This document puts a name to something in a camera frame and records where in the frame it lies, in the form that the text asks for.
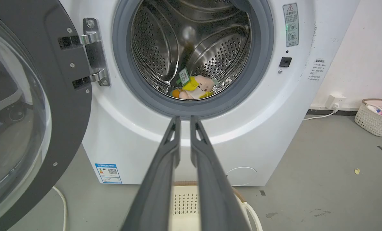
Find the blue energy label sticker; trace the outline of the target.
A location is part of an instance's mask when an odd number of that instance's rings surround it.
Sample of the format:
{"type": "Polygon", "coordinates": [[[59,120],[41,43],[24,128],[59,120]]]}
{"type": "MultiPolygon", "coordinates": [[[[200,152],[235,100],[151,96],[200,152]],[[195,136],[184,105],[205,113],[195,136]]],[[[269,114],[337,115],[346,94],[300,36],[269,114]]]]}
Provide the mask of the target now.
{"type": "Polygon", "coordinates": [[[97,170],[100,183],[122,184],[122,180],[116,164],[95,163],[95,169],[97,170]]]}

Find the green hang tag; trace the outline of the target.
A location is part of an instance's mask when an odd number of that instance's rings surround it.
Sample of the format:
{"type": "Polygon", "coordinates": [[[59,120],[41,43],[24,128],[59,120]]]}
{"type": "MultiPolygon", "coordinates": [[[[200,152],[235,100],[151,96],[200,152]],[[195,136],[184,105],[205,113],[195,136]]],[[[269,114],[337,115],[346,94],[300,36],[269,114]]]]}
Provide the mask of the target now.
{"type": "Polygon", "coordinates": [[[179,78],[178,80],[176,81],[176,84],[179,85],[181,84],[182,86],[185,86],[186,84],[188,84],[190,82],[190,75],[187,71],[187,68],[183,68],[180,72],[179,72],[179,78]]]}

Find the white text sticker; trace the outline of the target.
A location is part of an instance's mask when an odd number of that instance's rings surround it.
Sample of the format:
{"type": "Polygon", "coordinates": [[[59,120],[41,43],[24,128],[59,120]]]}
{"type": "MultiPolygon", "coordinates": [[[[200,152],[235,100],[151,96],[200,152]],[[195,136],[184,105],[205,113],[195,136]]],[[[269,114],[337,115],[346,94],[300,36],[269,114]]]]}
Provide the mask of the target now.
{"type": "Polygon", "coordinates": [[[326,70],[326,61],[324,59],[315,59],[312,64],[308,80],[320,81],[323,79],[326,70]]]}

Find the yellow and cream plush toy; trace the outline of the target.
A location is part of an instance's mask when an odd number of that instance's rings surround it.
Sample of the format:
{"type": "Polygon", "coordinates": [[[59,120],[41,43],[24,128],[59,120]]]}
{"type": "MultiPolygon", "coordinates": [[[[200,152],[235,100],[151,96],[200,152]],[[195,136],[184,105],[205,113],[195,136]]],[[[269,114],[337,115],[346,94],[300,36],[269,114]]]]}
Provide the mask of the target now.
{"type": "Polygon", "coordinates": [[[218,81],[202,75],[191,76],[190,81],[182,88],[169,91],[169,96],[184,100],[197,100],[213,95],[213,87],[218,81]]]}

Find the dark grey washing machine door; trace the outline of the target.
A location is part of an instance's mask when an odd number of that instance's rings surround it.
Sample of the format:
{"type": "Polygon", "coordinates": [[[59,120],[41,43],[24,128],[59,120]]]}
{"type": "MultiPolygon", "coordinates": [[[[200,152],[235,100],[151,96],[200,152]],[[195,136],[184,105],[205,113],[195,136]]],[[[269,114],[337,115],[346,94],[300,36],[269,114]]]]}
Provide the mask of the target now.
{"type": "Polygon", "coordinates": [[[0,231],[55,186],[87,129],[83,35],[60,0],[0,0],[0,231]]]}

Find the white woven basket with laundry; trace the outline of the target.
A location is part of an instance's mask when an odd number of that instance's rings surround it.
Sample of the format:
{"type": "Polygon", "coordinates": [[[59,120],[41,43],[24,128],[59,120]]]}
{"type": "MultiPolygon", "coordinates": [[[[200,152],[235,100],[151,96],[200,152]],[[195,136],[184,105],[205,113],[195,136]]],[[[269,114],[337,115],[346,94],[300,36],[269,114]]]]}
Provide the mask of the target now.
{"type": "Polygon", "coordinates": [[[369,133],[382,137],[382,98],[365,98],[354,121],[369,133]]]}

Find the white wall power socket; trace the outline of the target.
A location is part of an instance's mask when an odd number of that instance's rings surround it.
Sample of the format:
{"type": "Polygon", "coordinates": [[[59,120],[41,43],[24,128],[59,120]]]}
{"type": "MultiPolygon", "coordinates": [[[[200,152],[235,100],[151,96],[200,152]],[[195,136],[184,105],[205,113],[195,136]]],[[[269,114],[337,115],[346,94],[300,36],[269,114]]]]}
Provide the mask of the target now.
{"type": "Polygon", "coordinates": [[[330,94],[324,106],[328,110],[339,110],[346,99],[347,98],[345,96],[340,94],[330,94]]]}

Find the chrome door hinge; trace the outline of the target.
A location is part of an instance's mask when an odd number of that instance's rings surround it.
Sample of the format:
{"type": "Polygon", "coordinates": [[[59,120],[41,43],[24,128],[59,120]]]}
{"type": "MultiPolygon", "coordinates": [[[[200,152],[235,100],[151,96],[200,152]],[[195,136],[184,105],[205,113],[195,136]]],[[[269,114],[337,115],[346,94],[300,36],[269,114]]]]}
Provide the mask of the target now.
{"type": "Polygon", "coordinates": [[[88,83],[97,83],[101,87],[110,87],[110,75],[106,62],[100,27],[96,18],[83,19],[83,34],[58,38],[62,50],[82,48],[85,52],[90,75],[73,82],[75,87],[88,83]]]}

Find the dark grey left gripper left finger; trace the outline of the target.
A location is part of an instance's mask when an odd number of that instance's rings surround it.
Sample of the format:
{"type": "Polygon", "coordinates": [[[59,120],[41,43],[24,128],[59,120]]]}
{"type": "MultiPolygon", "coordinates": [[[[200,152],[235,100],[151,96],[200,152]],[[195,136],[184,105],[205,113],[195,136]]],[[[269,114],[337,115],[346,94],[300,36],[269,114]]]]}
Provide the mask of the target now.
{"type": "Polygon", "coordinates": [[[169,231],[174,170],[180,162],[181,120],[173,117],[121,231],[169,231]]]}

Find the white front-load washing machine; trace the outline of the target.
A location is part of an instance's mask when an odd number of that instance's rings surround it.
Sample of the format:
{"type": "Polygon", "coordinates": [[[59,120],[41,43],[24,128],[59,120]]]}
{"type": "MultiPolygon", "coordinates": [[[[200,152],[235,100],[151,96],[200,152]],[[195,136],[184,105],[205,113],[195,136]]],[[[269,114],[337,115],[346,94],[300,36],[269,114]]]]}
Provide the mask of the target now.
{"type": "Polygon", "coordinates": [[[92,84],[82,141],[90,166],[116,164],[141,184],[172,117],[182,120],[175,180],[197,180],[197,116],[233,186],[264,186],[302,123],[360,0],[60,0],[78,32],[96,18],[110,87],[92,84]],[[299,44],[286,46],[283,5],[297,3],[299,44]],[[308,80],[315,59],[320,81],[308,80]],[[197,100],[169,96],[183,68],[218,81],[197,100]]]}

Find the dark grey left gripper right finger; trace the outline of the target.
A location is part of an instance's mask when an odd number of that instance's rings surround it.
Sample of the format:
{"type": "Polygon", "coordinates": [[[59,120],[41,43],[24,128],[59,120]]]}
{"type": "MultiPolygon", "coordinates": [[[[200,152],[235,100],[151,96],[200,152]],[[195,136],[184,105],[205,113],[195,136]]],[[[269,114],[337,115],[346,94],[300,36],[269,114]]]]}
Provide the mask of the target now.
{"type": "Polygon", "coordinates": [[[191,160],[197,171],[201,231],[251,231],[201,120],[190,118],[191,160]]]}

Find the white laundry basket brown rim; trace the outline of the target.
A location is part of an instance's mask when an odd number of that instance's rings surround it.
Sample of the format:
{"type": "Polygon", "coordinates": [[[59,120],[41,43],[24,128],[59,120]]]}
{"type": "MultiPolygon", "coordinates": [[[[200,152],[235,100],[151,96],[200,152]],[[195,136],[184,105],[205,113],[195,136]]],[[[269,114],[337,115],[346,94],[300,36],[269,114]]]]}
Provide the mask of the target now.
{"type": "MultiPolygon", "coordinates": [[[[253,219],[255,227],[249,225],[251,231],[264,231],[258,215],[242,194],[233,188],[233,192],[245,219],[250,223],[253,219]]],[[[199,196],[196,181],[178,181],[174,183],[171,200],[169,231],[201,231],[199,196]]]]}

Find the grey warning label sticker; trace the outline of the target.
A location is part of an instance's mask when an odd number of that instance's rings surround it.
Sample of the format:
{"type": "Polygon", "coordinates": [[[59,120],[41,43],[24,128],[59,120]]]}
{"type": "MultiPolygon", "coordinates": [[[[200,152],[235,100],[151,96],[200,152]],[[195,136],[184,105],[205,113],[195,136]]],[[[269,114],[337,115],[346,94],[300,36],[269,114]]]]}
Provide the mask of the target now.
{"type": "Polygon", "coordinates": [[[299,15],[297,3],[283,5],[286,33],[286,46],[292,47],[299,44],[299,15]]]}

